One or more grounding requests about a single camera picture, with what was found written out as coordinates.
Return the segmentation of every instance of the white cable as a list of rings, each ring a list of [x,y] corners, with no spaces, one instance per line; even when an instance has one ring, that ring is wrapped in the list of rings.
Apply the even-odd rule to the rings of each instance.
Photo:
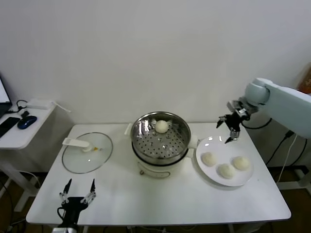
[[[158,231],[158,232],[165,232],[165,233],[174,233],[174,232],[167,232],[166,230],[159,230],[159,229],[156,229],[156,228],[147,228],[147,227],[141,227],[143,229],[146,229],[146,230],[151,230],[151,231]]]
[[[286,166],[286,163],[287,163],[287,159],[288,159],[288,157],[289,157],[289,155],[290,155],[290,152],[291,152],[292,146],[293,146],[293,144],[295,143],[295,141],[296,141],[297,137],[298,137],[298,135],[296,134],[296,136],[295,136],[295,138],[294,138],[294,140],[293,140],[292,144],[290,145],[290,147],[289,147],[289,149],[288,149],[288,151],[287,151],[286,159],[285,159],[284,165],[283,165],[283,167],[282,167],[282,170],[281,170],[280,176],[278,177],[277,183],[278,183],[278,182],[280,181],[280,179],[281,179],[281,176],[282,176],[283,170],[284,170],[284,168],[285,168],[285,166]]]
[[[20,221],[17,221],[17,222],[12,222],[12,223],[11,223],[11,225],[15,225],[15,224],[17,224],[17,223],[24,222],[24,221],[26,221],[26,219],[25,219],[25,218],[24,218],[24,219],[22,219],[22,220],[20,220]]]
[[[63,109],[64,111],[71,113],[70,110],[68,110],[67,108],[64,108],[63,106],[61,106],[60,104],[56,103],[55,101],[52,101],[53,104],[55,104],[56,106],[60,107],[61,109]]]
[[[197,226],[193,226],[193,227],[191,227],[191,228],[189,228],[189,229],[185,229],[185,228],[183,228],[183,227],[180,227],[181,229],[183,229],[184,231],[187,231],[187,232],[189,232],[189,231],[192,231],[194,228],[196,228]]]
[[[38,182],[38,184],[39,184],[39,187],[41,188],[41,184],[40,184],[39,179],[38,179],[37,176],[35,176],[34,174],[32,174],[31,172],[28,172],[28,171],[21,171],[21,170],[16,170],[16,171],[21,172],[21,173],[27,173],[27,174],[29,174],[29,175],[32,175],[32,176],[37,180],[37,182]]]

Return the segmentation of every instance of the table leg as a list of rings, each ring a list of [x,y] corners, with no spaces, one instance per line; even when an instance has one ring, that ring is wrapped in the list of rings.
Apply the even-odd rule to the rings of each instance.
[[[82,233],[87,233],[87,232],[88,232],[88,226],[84,226]]]
[[[8,188],[9,187],[9,185],[10,185],[10,183],[11,183],[11,179],[10,178],[8,178],[8,180],[5,182],[5,184],[4,184],[4,187],[5,188]],[[2,195],[5,193],[5,188],[4,187],[2,187],[2,189],[0,190],[0,198],[2,197]]]
[[[254,222],[243,224],[235,233],[252,233],[256,232],[264,225],[266,222]]]
[[[309,171],[306,175],[304,175],[301,170],[295,170],[295,173],[300,180],[292,182],[279,182],[277,184],[279,190],[306,189],[311,195],[311,171]]]
[[[36,179],[32,178],[28,181],[9,163],[0,164],[0,170],[2,170],[11,180],[24,189],[24,193],[14,209],[15,212],[20,212],[26,204],[28,198],[35,197],[38,192],[38,189],[34,186]]]
[[[235,233],[233,224],[228,224],[228,228],[229,228],[229,233]]]

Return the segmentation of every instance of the wooden floor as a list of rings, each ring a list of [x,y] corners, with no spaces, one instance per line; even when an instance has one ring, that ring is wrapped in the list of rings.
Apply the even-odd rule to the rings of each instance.
[[[272,171],[272,176],[278,174],[278,171]],[[39,177],[40,182],[44,181],[44,176]],[[0,175],[0,180],[5,183],[7,177],[5,175]],[[281,182],[283,181],[296,181],[297,177],[292,171],[285,171]],[[13,204],[15,205],[21,194],[22,189],[16,185],[14,182],[11,182],[8,191],[12,196]],[[311,196],[305,190],[286,190],[282,191],[282,195],[286,200],[291,212],[292,217],[287,221],[277,221],[265,224],[261,227],[258,233],[310,233],[311,232]],[[13,220],[18,220],[26,216],[27,211],[29,210],[34,199],[31,199],[27,202],[26,207],[20,213],[14,212]],[[5,193],[0,199],[0,231],[6,231],[6,228],[10,222],[11,217],[11,204],[10,199],[7,193]],[[41,225],[31,225],[26,224],[26,229],[23,231],[23,224],[19,225],[19,229],[15,227],[13,233],[26,232],[26,233],[50,233],[52,229],[49,226]],[[235,229],[239,228],[239,224],[234,225]],[[163,229],[163,227],[154,227],[158,230]],[[228,233],[227,225],[200,225],[194,227],[193,230],[190,230],[192,226],[174,226],[174,227],[165,227],[168,232],[174,233]],[[88,230],[89,233],[126,233],[127,229],[125,227],[90,227]],[[132,230],[133,233],[156,233],[161,231],[156,230],[147,230],[143,228],[135,228]]]

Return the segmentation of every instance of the white plate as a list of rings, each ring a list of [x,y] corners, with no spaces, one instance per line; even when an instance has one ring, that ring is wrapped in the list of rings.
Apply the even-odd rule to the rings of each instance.
[[[201,156],[206,152],[211,152],[216,156],[217,164],[215,166],[208,167],[202,162]],[[250,160],[249,156],[246,154],[246,151],[243,150],[238,141],[225,144],[224,141],[219,140],[218,136],[211,136],[200,141],[195,154],[201,170],[215,182],[226,186],[242,186],[249,181],[254,173],[254,166],[250,160],[250,168],[247,171],[235,169],[236,174],[232,179],[223,178],[220,174],[218,174],[217,170],[219,165],[232,164],[232,160],[238,156],[245,156]]]

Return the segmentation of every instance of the black cable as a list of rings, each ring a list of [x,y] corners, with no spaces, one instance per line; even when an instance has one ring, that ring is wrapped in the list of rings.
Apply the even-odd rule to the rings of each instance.
[[[308,142],[308,140],[305,139],[305,145],[303,146],[303,149],[302,149],[300,155],[299,155],[298,158],[297,158],[293,163],[291,163],[289,166],[293,166],[293,165],[294,165],[295,163],[297,163],[297,161],[301,158],[303,152],[305,152],[305,149],[306,149],[306,147],[307,147],[307,142]]]
[[[287,139],[290,138],[291,136],[293,136],[294,132],[288,130],[287,133],[285,134],[284,138],[282,139],[282,141],[279,143],[279,145],[277,146],[277,148],[274,150],[271,158],[268,160],[268,162],[266,163],[266,165],[268,165],[268,163],[270,163],[270,161],[273,159],[273,157],[275,156],[277,150],[280,148],[280,146],[282,145],[282,143]]]
[[[14,110],[9,110],[9,111],[7,111],[6,113],[7,114],[10,114],[10,113],[18,113],[20,110],[22,110],[22,109],[25,109],[25,108],[27,108],[27,106],[25,106],[25,107],[22,107],[22,106],[19,106],[19,102],[25,102],[25,103],[28,103],[27,101],[25,101],[25,100],[18,100],[17,102],[16,102],[16,105],[17,105],[17,110],[16,111],[14,111]]]
[[[264,125],[259,126],[259,127],[248,127],[248,126],[245,126],[245,125],[243,124],[243,122],[242,122],[241,124],[242,124],[242,125],[244,126],[244,128],[246,128],[246,129],[250,129],[250,130],[259,130],[259,129],[261,129],[261,128],[263,128],[263,127],[266,127],[267,125],[269,125],[271,121],[272,121],[272,118],[270,118],[270,119],[268,120],[267,123],[265,123]]]
[[[64,218],[62,217],[62,215],[59,213],[59,210],[65,210],[63,207],[58,207],[57,208],[57,214],[58,214],[58,216],[62,219],[62,220],[64,220]]]
[[[28,103],[28,101],[25,101],[25,100],[18,100],[17,102],[16,102],[16,105],[17,105],[17,107],[19,108],[20,106],[19,106],[19,102],[25,102],[25,103]]]
[[[3,188],[5,189],[6,193],[9,195],[10,198],[10,203],[11,203],[11,219],[10,219],[10,225],[13,221],[13,201],[12,201],[12,196],[10,194],[10,192],[8,191],[8,189],[5,187],[5,184],[0,180],[0,183],[2,184]]]
[[[282,145],[282,143],[286,140],[287,138],[283,138],[282,141],[279,143],[279,145],[277,146],[277,148],[274,150],[271,158],[268,160],[268,162],[266,163],[266,165],[268,165],[268,163],[270,163],[270,161],[273,159],[273,157],[275,156],[277,150],[280,148],[280,146]]]

